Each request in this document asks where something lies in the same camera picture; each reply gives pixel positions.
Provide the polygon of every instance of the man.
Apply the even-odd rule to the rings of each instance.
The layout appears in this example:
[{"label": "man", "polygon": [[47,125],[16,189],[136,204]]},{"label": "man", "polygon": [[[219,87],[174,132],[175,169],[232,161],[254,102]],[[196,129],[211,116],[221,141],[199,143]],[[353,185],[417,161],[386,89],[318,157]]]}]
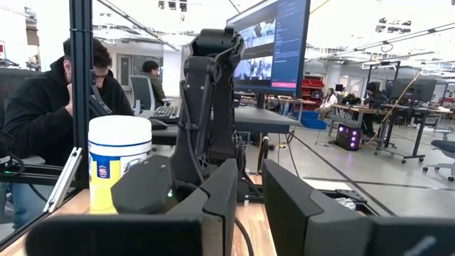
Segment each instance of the man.
[{"label": "man", "polygon": [[148,60],[142,63],[142,74],[146,75],[150,78],[151,87],[154,91],[154,98],[155,98],[155,108],[164,105],[164,99],[166,96],[164,95],[163,91],[163,84],[161,83],[158,74],[159,74],[159,66],[156,62],[152,60]]},{"label": "man", "polygon": [[[15,137],[14,153],[20,158],[40,156],[46,164],[64,166],[73,143],[73,91],[70,40],[63,43],[65,55],[50,65],[51,70],[25,81],[9,100],[4,131]],[[107,49],[93,39],[96,86],[113,114],[133,115],[120,84],[109,70],[112,59]],[[49,198],[53,186],[35,186]],[[14,228],[38,217],[45,202],[28,184],[12,183]]]},{"label": "man", "polygon": [[[365,106],[369,107],[370,109],[378,109],[381,107],[382,104],[387,102],[387,98],[379,89],[376,88],[376,84],[370,82],[367,85],[367,94],[368,99],[365,100]],[[375,131],[373,129],[373,121],[375,120],[375,114],[364,114],[363,115],[363,133],[367,137],[374,137]]]}]

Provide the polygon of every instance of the ceiling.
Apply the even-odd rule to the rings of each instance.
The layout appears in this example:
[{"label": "ceiling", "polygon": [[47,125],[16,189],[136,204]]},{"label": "ceiling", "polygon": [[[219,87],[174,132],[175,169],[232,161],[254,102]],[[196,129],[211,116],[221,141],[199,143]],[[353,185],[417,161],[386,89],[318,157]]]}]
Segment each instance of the ceiling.
[{"label": "ceiling", "polygon": [[[31,8],[37,4],[36,1],[28,1]],[[259,1],[232,0],[233,5],[240,11]],[[193,39],[193,37],[181,36],[176,38],[175,34],[198,33],[202,28],[223,28],[225,21],[237,13],[229,0],[188,0],[186,12],[181,12],[178,4],[176,10],[170,10],[167,3],[164,9],[160,9],[159,0],[110,0],[110,2],[151,30],[165,32],[161,35],[167,36],[170,43],[174,44],[186,44]],[[311,1],[311,10],[317,10],[310,15],[307,43],[316,52],[310,54],[307,52],[307,56],[323,55],[327,49],[356,48],[455,22],[453,19],[455,6],[451,5],[451,0],[329,0],[325,2],[326,0]],[[107,25],[102,27],[101,33],[111,38],[122,37],[123,29],[118,29],[117,26],[134,28],[130,22],[95,0],[94,23]],[[141,31],[136,36],[152,39]],[[413,59],[455,60],[455,51],[452,50],[454,43],[455,29],[393,43],[392,49],[389,46],[382,49],[381,47],[370,48],[368,53],[387,51],[388,55],[408,55],[434,52],[418,55]],[[360,59],[365,57],[362,53],[350,55],[358,56]]]}]

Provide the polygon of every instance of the computer tower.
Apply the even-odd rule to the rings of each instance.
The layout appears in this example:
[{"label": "computer tower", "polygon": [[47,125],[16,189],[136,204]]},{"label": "computer tower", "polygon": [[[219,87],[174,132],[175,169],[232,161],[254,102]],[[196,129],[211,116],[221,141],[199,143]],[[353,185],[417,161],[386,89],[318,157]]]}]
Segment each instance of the computer tower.
[{"label": "computer tower", "polygon": [[339,124],[335,143],[346,150],[356,151],[360,145],[361,134],[362,128],[353,128],[345,124]]}]

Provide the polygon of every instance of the monitor screen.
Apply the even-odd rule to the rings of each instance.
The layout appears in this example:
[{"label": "monitor screen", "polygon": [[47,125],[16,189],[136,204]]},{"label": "monitor screen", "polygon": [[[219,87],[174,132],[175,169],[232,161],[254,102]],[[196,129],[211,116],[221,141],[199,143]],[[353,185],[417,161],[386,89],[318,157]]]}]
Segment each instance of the monitor screen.
[{"label": "monitor screen", "polygon": [[309,0],[266,0],[227,20],[245,40],[235,90],[298,97]]}]

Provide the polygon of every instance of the black hoodie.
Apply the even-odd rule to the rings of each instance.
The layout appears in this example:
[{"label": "black hoodie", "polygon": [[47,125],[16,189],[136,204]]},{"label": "black hoodie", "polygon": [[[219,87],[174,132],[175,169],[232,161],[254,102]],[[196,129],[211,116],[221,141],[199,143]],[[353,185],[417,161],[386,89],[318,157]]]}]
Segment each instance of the black hoodie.
[{"label": "black hoodie", "polygon": [[[13,151],[18,157],[36,155],[46,164],[63,166],[74,147],[73,118],[65,109],[70,95],[63,58],[52,63],[50,68],[50,71],[28,79],[15,91],[6,108],[4,131],[16,138]],[[113,114],[133,115],[131,105],[111,71],[100,94]]]}]

